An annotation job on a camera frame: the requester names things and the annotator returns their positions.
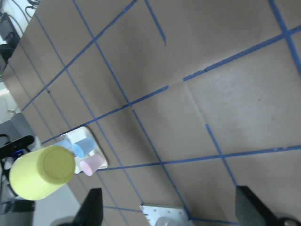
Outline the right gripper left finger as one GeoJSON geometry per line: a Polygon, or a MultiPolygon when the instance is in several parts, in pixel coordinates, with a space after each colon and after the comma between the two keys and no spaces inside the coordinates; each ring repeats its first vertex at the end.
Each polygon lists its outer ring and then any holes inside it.
{"type": "Polygon", "coordinates": [[[74,220],[74,226],[101,226],[103,222],[103,196],[101,188],[87,194],[74,220]]]}

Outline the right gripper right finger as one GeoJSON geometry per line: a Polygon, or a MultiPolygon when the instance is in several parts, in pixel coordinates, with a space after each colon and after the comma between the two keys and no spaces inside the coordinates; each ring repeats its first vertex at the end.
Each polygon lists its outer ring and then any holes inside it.
{"type": "Polygon", "coordinates": [[[236,217],[241,226],[280,226],[278,218],[248,186],[236,187],[236,217]]]}

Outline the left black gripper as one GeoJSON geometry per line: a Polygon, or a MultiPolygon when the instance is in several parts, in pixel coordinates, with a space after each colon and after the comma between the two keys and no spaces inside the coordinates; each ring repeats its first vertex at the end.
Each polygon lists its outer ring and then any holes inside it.
{"type": "Polygon", "coordinates": [[[27,135],[18,140],[5,144],[0,148],[0,159],[13,158],[18,159],[22,155],[29,153],[28,146],[33,144],[33,136],[27,135]]]}

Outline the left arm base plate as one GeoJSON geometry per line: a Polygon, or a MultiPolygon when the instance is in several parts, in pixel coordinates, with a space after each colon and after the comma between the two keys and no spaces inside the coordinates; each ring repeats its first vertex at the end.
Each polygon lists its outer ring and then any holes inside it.
{"type": "Polygon", "coordinates": [[[142,204],[140,209],[150,226],[193,226],[183,206],[142,204]]]}

